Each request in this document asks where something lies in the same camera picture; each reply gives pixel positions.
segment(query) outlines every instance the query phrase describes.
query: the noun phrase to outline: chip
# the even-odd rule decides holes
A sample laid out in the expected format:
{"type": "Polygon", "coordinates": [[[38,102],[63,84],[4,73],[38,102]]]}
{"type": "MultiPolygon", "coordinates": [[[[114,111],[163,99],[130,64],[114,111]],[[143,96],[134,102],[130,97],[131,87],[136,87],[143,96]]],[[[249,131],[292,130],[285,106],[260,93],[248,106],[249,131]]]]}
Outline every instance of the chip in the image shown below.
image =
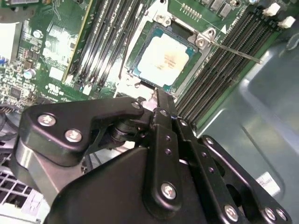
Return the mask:
{"type": "Polygon", "coordinates": [[[30,57],[30,58],[32,58],[32,56],[33,56],[33,51],[28,51],[28,57],[30,57]]]}
{"type": "Polygon", "coordinates": [[[31,69],[31,67],[32,67],[32,63],[31,62],[27,62],[27,61],[25,61],[24,62],[24,69],[31,69]]]}
{"type": "Polygon", "coordinates": [[[32,56],[32,59],[37,60],[38,59],[38,53],[34,52],[33,56],[32,56]]]}
{"type": "Polygon", "coordinates": [[[14,97],[14,98],[19,99],[19,98],[21,98],[21,93],[22,93],[21,90],[15,88],[15,87],[11,87],[9,95],[14,97]]]}

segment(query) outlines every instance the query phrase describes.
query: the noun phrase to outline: ram slot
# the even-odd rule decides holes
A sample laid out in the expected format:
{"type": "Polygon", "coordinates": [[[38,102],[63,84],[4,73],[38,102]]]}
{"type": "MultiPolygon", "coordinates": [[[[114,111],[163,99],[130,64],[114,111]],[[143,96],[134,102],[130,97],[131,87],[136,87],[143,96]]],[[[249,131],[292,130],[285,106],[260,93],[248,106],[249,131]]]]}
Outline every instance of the ram slot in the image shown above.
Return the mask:
{"type": "MultiPolygon", "coordinates": [[[[258,9],[247,11],[222,44],[254,56],[277,28],[259,14],[258,9]]],[[[248,63],[248,59],[217,49],[177,103],[179,115],[196,125],[248,63]]]]}
{"type": "Polygon", "coordinates": [[[129,22],[134,23],[135,14],[138,10],[140,0],[133,0],[128,1],[129,4],[125,4],[123,9],[121,10],[122,13],[118,17],[116,25],[113,29],[113,32],[110,36],[110,41],[105,46],[105,50],[103,55],[98,61],[98,64],[95,69],[96,79],[93,82],[93,87],[98,88],[99,83],[101,81],[101,85],[106,81],[106,79],[102,78],[110,60],[114,57],[115,52],[117,52],[118,47],[122,45],[123,43],[120,42],[123,33],[126,30],[126,27],[128,26],[129,22]]]}
{"type": "Polygon", "coordinates": [[[126,30],[122,33],[122,37],[121,37],[120,43],[117,47],[117,50],[114,51],[114,55],[110,58],[110,60],[107,64],[107,67],[106,67],[106,69],[105,69],[105,71],[104,71],[104,73],[103,73],[103,75],[102,75],[102,77],[101,77],[101,79],[98,83],[97,89],[101,89],[104,86],[104,84],[105,84],[105,82],[108,78],[108,75],[110,73],[110,70],[113,67],[116,60],[118,60],[118,59],[120,60],[120,66],[121,66],[121,61],[125,60],[123,54],[125,53],[125,46],[128,44],[128,38],[129,38],[128,35],[130,33],[134,33],[134,31],[132,31],[131,29],[133,29],[133,30],[136,29],[138,22],[144,16],[144,13],[145,13],[145,10],[146,10],[145,7],[142,7],[142,10],[141,10],[138,18],[136,18],[136,13],[137,13],[137,10],[139,9],[139,6],[140,6],[140,4],[138,3],[137,7],[135,8],[135,11],[132,12],[133,16],[128,21],[128,25],[126,27],[126,30]]]}
{"type": "MultiPolygon", "coordinates": [[[[260,40],[260,42],[258,43],[258,46],[255,48],[255,50],[252,54],[257,53],[258,50],[260,49],[260,47],[265,43],[267,38],[269,38],[272,34],[273,34],[273,32],[271,30],[268,31],[267,34],[264,36],[265,38],[260,40]]],[[[243,61],[239,64],[234,76],[232,76],[220,88],[214,89],[213,94],[211,94],[211,96],[207,100],[205,100],[201,105],[199,105],[198,111],[196,112],[196,114],[192,118],[190,118],[190,122],[192,122],[193,124],[197,124],[204,117],[204,115],[211,109],[213,104],[222,96],[223,92],[226,91],[231,86],[231,82],[234,81],[234,79],[238,77],[239,73],[248,64],[246,62],[246,59],[243,58],[242,60],[243,61]]]]}
{"type": "MultiPolygon", "coordinates": [[[[242,27],[240,32],[249,33],[251,30],[251,26],[248,25],[249,21],[251,21],[252,17],[249,17],[249,20],[246,23],[246,26],[242,27]]],[[[242,42],[235,42],[235,39],[231,40],[230,43],[227,44],[230,48],[239,50],[242,42]]],[[[182,113],[182,116],[188,117],[189,114],[194,110],[197,106],[198,102],[201,100],[202,96],[208,91],[211,85],[214,83],[215,79],[217,79],[221,75],[221,69],[223,65],[227,64],[229,59],[234,55],[231,52],[225,50],[219,50],[220,52],[216,52],[217,55],[216,60],[212,60],[211,65],[206,66],[206,69],[202,72],[202,78],[200,82],[197,82],[197,85],[194,86],[195,92],[193,96],[188,101],[187,105],[184,106],[183,109],[179,110],[179,113],[182,113]]]]}
{"type": "Polygon", "coordinates": [[[102,57],[105,51],[105,47],[107,43],[110,41],[110,36],[112,34],[112,31],[114,29],[114,26],[116,24],[117,18],[121,13],[121,9],[123,4],[125,3],[125,0],[117,0],[113,1],[113,4],[111,5],[109,12],[106,16],[107,21],[105,22],[105,25],[100,32],[100,35],[97,39],[96,46],[93,50],[91,59],[90,59],[90,66],[86,69],[85,74],[86,77],[84,79],[84,84],[92,84],[94,80],[96,79],[96,67],[99,62],[99,59],[102,57]]]}
{"type": "Polygon", "coordinates": [[[99,34],[102,30],[102,27],[104,26],[104,21],[105,21],[106,15],[108,13],[108,10],[111,6],[111,3],[112,3],[112,0],[105,0],[105,1],[102,1],[101,5],[99,7],[99,10],[96,14],[95,22],[93,23],[93,26],[92,26],[92,30],[87,38],[86,44],[85,44],[82,54],[81,54],[81,57],[79,58],[79,61],[78,61],[79,67],[78,67],[78,71],[77,71],[77,73],[78,73],[77,78],[79,77],[80,79],[85,79],[84,72],[88,66],[88,63],[91,60],[93,49],[96,45],[96,42],[98,40],[99,34]]]}
{"type": "MultiPolygon", "coordinates": [[[[238,21],[236,26],[233,28],[233,30],[230,32],[230,34],[225,38],[224,42],[222,43],[225,46],[231,47],[231,44],[234,43],[234,40],[238,37],[239,33],[241,32],[244,27],[247,26],[247,24],[251,21],[253,18],[253,15],[251,14],[245,14],[241,17],[241,19],[238,21]]],[[[187,91],[185,91],[183,97],[179,99],[177,103],[177,110],[178,113],[181,113],[185,107],[188,105],[189,99],[193,98],[194,95],[199,91],[199,88],[201,87],[201,84],[204,83],[205,79],[207,79],[206,76],[203,76],[207,70],[214,68],[217,63],[222,59],[223,54],[225,54],[226,51],[223,49],[217,49],[214,53],[214,56],[209,60],[209,64],[204,67],[202,72],[199,74],[200,77],[198,77],[188,88],[187,91]]]]}

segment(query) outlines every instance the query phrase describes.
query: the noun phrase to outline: silver screw head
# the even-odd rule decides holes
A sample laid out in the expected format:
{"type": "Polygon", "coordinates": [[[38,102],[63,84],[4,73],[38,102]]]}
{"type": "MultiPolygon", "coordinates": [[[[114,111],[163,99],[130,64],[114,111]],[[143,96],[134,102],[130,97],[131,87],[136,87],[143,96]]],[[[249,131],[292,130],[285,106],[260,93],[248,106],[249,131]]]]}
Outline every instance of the silver screw head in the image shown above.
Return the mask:
{"type": "Polygon", "coordinates": [[[163,116],[167,117],[167,112],[166,112],[165,110],[160,110],[160,113],[161,113],[163,116]]]}
{"type": "Polygon", "coordinates": [[[266,212],[267,216],[269,217],[269,219],[271,219],[273,221],[276,220],[275,214],[271,209],[265,208],[265,212],[266,212]]]}
{"type": "Polygon", "coordinates": [[[184,125],[184,126],[188,126],[187,122],[185,122],[184,120],[181,119],[180,122],[181,122],[182,125],[184,125]]]}
{"type": "Polygon", "coordinates": [[[56,124],[56,119],[48,114],[43,114],[37,118],[37,121],[40,125],[45,127],[50,127],[56,124]]]}
{"type": "Polygon", "coordinates": [[[276,209],[276,212],[283,220],[285,220],[285,221],[287,220],[287,218],[282,210],[276,209]]]}
{"type": "Polygon", "coordinates": [[[168,183],[163,183],[161,185],[161,191],[162,191],[163,195],[169,200],[173,200],[177,196],[177,193],[176,193],[176,190],[174,189],[174,187],[168,183]]]}
{"type": "Polygon", "coordinates": [[[203,47],[205,45],[205,40],[203,38],[199,38],[196,40],[196,45],[198,47],[203,47]]]}
{"type": "Polygon", "coordinates": [[[214,144],[213,141],[212,141],[212,139],[210,139],[210,138],[206,138],[206,141],[207,141],[210,145],[214,144]]]}
{"type": "Polygon", "coordinates": [[[239,219],[239,216],[235,209],[231,205],[225,205],[224,210],[226,215],[229,217],[230,220],[237,222],[239,219]]]}
{"type": "Polygon", "coordinates": [[[136,109],[140,109],[140,105],[137,102],[133,102],[132,106],[135,107],[136,109]]]}
{"type": "Polygon", "coordinates": [[[69,142],[80,142],[82,140],[81,133],[75,129],[68,130],[64,136],[69,142]]]}

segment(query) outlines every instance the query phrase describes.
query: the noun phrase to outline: black metal bracket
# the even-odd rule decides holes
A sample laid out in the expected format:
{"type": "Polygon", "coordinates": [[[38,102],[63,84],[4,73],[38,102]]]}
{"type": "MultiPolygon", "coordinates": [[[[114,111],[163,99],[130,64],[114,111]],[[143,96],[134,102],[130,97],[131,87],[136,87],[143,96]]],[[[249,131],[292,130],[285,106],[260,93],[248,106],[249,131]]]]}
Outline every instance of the black metal bracket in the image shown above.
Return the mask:
{"type": "Polygon", "coordinates": [[[108,126],[120,119],[136,119],[144,109],[129,97],[36,105],[21,117],[19,136],[33,151],[61,166],[80,163],[91,141],[92,130],[104,134],[108,126]],[[42,125],[38,118],[49,115],[55,124],[42,125]],[[79,142],[66,139],[68,130],[81,134],[79,142]]]}
{"type": "Polygon", "coordinates": [[[229,189],[234,203],[242,208],[251,223],[292,223],[291,217],[281,205],[215,139],[203,135],[198,142],[209,149],[218,170],[222,170],[223,182],[229,189]]]}
{"type": "Polygon", "coordinates": [[[86,153],[134,141],[136,147],[145,147],[143,152],[147,150],[142,201],[156,219],[175,219],[184,207],[181,159],[189,166],[206,222],[292,223],[287,212],[214,139],[194,136],[178,118],[172,96],[158,90],[157,99],[153,112],[129,97],[30,107],[22,115],[14,153],[22,160],[20,149],[33,151],[56,166],[73,167],[86,153]],[[51,119],[42,123],[42,115],[51,119]],[[81,138],[72,141],[66,135],[69,130],[81,138]]]}

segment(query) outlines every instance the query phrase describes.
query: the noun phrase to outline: white label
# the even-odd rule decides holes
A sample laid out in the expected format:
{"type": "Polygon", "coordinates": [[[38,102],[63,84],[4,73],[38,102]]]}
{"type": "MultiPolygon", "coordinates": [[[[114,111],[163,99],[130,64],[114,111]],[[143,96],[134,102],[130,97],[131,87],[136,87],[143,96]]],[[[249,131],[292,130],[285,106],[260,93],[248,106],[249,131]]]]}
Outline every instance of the white label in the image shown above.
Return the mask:
{"type": "Polygon", "coordinates": [[[261,175],[256,181],[271,195],[274,196],[280,192],[280,188],[272,178],[272,176],[266,172],[261,175]]]}
{"type": "Polygon", "coordinates": [[[61,81],[61,79],[62,79],[63,76],[64,76],[64,72],[63,71],[61,71],[61,70],[59,70],[57,68],[51,67],[50,73],[49,73],[49,77],[61,81]]]}
{"type": "Polygon", "coordinates": [[[226,25],[224,25],[221,29],[221,32],[223,32],[224,34],[226,34],[226,25]]]}
{"type": "Polygon", "coordinates": [[[16,4],[38,3],[38,1],[39,0],[11,0],[10,4],[16,5],[16,4]]]}

